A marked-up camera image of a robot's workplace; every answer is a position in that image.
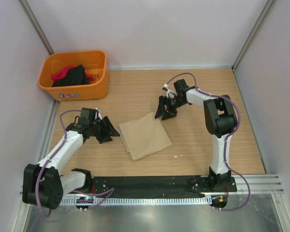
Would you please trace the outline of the beige t shirt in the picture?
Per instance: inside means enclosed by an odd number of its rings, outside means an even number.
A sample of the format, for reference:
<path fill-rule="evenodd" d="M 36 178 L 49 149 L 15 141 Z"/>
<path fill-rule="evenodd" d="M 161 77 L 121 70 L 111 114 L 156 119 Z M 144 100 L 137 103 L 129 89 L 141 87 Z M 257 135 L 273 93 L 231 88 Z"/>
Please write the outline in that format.
<path fill-rule="evenodd" d="M 155 113 L 118 125 L 121 140 L 132 161 L 143 159 L 173 145 Z"/>

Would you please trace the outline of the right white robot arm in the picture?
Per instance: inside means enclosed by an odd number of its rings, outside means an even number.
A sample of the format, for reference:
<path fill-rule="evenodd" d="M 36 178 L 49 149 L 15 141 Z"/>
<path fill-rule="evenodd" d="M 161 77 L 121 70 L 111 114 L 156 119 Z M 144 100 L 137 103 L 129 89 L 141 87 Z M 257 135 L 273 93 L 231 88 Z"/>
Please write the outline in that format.
<path fill-rule="evenodd" d="M 235 107 L 227 95 L 217 96 L 189 87 L 184 79 L 174 82 L 175 90 L 168 84 L 162 88 L 165 95 L 159 96 L 155 119 L 162 121 L 177 116 L 177 108 L 189 104 L 202 106 L 205 126 L 212 135 L 213 155 L 209 167 L 208 185 L 213 191 L 222 191 L 231 181 L 229 151 L 232 133 L 238 128 Z"/>

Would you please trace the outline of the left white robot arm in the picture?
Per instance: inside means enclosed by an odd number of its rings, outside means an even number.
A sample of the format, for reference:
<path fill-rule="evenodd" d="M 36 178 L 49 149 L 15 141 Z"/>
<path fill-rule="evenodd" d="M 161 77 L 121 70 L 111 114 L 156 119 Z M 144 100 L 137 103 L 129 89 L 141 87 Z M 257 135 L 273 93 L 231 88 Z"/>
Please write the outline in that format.
<path fill-rule="evenodd" d="M 63 196 L 76 190 L 88 193 L 93 181 L 89 170 L 75 168 L 62 175 L 62 170 L 72 155 L 91 137 L 100 143 L 119 137 L 107 116 L 95 108 L 82 108 L 72 123 L 63 127 L 63 136 L 55 147 L 37 164 L 28 164 L 23 175 L 23 203 L 41 210 L 55 210 Z"/>

